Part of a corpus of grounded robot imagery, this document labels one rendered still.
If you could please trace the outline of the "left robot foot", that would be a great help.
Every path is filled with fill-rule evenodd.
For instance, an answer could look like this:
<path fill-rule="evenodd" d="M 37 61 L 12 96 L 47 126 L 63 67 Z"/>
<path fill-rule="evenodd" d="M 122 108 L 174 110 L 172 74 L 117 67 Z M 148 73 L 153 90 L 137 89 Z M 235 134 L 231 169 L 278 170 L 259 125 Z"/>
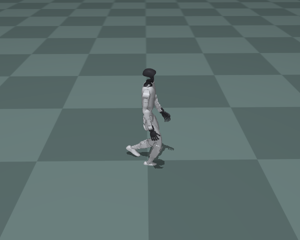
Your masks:
<path fill-rule="evenodd" d="M 140 156 L 140 153 L 134 148 L 134 150 L 133 149 L 131 149 L 132 148 L 132 146 L 131 145 L 128 145 L 127 147 L 126 147 L 126 149 L 128 150 L 128 151 L 130 151 L 132 154 L 134 154 L 135 156 L 137 156 L 137 157 L 139 157 Z"/>

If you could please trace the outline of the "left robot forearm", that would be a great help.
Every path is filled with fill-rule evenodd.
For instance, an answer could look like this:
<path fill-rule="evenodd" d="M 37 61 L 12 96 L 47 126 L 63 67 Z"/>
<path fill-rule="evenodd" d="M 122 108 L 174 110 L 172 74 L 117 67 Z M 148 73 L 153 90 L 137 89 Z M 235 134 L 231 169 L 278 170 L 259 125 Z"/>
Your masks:
<path fill-rule="evenodd" d="M 161 110 L 161 105 L 160 105 L 159 102 L 158 102 L 158 98 L 156 98 L 156 99 L 154 100 L 154 105 L 155 105 L 155 108 L 158 110 L 158 112 L 162 112 L 162 110 Z"/>

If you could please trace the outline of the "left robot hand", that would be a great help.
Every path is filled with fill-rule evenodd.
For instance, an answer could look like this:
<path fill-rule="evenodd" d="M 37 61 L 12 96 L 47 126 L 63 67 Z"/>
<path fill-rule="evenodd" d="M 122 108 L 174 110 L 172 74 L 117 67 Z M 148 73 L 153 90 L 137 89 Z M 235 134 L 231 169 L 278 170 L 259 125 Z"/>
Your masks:
<path fill-rule="evenodd" d="M 161 107 L 162 112 L 160 112 L 160 114 L 163 116 L 165 122 L 169 122 L 169 120 L 171 120 L 170 118 L 170 114 L 167 113 L 166 111 L 164 111 L 164 109 Z"/>

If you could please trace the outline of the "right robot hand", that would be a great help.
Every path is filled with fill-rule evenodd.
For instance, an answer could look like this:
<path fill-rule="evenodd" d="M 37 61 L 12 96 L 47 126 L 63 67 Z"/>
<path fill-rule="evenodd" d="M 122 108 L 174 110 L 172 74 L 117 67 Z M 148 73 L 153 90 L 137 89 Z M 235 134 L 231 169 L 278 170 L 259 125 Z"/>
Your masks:
<path fill-rule="evenodd" d="M 159 140 L 159 138 L 157 137 L 157 135 L 158 136 L 160 136 L 158 133 L 156 133 L 156 131 L 154 131 L 154 127 L 153 127 L 153 125 L 152 125 L 152 130 L 149 130 L 149 132 L 150 132 L 150 136 L 151 136 L 151 140 L 153 141 L 157 141 L 157 140 Z M 156 139 L 157 138 L 157 139 Z"/>

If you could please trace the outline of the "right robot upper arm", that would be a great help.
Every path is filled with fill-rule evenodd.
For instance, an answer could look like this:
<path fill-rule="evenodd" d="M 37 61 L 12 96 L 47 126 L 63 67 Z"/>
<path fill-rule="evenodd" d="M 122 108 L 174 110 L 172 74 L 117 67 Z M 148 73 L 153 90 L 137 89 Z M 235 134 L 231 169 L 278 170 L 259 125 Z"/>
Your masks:
<path fill-rule="evenodd" d="M 151 97 L 151 93 L 150 90 L 144 90 L 143 94 L 142 94 L 142 113 L 144 114 L 144 112 L 146 110 L 149 111 L 149 109 L 147 108 L 149 106 L 149 99 Z M 149 112 L 150 113 L 150 112 Z"/>

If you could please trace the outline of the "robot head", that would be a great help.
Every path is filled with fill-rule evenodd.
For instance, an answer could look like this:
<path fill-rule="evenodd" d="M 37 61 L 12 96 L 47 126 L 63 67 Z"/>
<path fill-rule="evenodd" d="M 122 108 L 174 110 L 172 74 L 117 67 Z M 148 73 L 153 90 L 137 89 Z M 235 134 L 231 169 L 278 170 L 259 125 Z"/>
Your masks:
<path fill-rule="evenodd" d="M 144 83 L 143 87 L 152 87 L 153 86 L 153 82 L 154 82 L 154 75 L 156 74 L 156 71 L 152 68 L 147 68 L 143 71 L 143 76 L 145 77 L 150 77 L 150 79 L 147 79 L 146 82 Z"/>

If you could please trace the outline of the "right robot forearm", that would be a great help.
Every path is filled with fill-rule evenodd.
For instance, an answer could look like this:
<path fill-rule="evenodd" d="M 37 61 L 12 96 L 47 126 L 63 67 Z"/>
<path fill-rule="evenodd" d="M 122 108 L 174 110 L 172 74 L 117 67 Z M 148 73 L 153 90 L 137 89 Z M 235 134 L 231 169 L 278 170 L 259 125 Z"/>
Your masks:
<path fill-rule="evenodd" d="M 145 119 L 146 125 L 148 126 L 148 129 L 153 130 L 152 122 L 151 122 L 151 118 L 150 118 L 150 112 L 148 110 L 144 111 L 144 119 Z"/>

